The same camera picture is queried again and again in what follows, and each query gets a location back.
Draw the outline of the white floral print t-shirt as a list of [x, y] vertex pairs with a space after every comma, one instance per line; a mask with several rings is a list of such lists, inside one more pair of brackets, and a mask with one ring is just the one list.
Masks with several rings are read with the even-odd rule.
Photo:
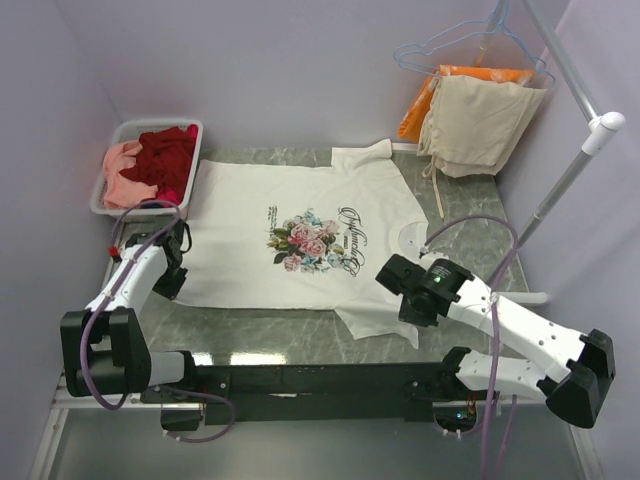
[[390, 140], [336, 148], [327, 167], [204, 160], [187, 222], [179, 304], [331, 310], [355, 339], [418, 344], [400, 298], [376, 280], [393, 255], [416, 257], [428, 227]]

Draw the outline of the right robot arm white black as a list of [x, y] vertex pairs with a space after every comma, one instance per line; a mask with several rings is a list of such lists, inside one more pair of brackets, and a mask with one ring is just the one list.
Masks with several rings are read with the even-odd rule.
[[609, 335], [598, 329], [582, 333], [541, 317], [444, 258], [424, 267], [393, 255], [376, 280], [400, 296], [401, 321], [433, 326], [448, 318], [519, 353], [518, 358], [493, 358], [456, 349], [458, 364], [438, 377], [444, 395], [460, 399], [470, 390], [494, 390], [542, 401], [573, 426], [594, 427], [616, 376]]

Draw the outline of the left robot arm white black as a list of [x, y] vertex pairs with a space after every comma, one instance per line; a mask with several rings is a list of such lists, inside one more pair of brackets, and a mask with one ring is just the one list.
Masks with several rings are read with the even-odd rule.
[[180, 220], [169, 230], [136, 233], [115, 250], [117, 269], [104, 289], [84, 309], [66, 313], [60, 324], [66, 388], [73, 397], [142, 393], [164, 385], [176, 401], [193, 399], [200, 388], [188, 369], [188, 353], [152, 353], [138, 315], [152, 293], [174, 300], [187, 279], [182, 266], [191, 245], [188, 225]]

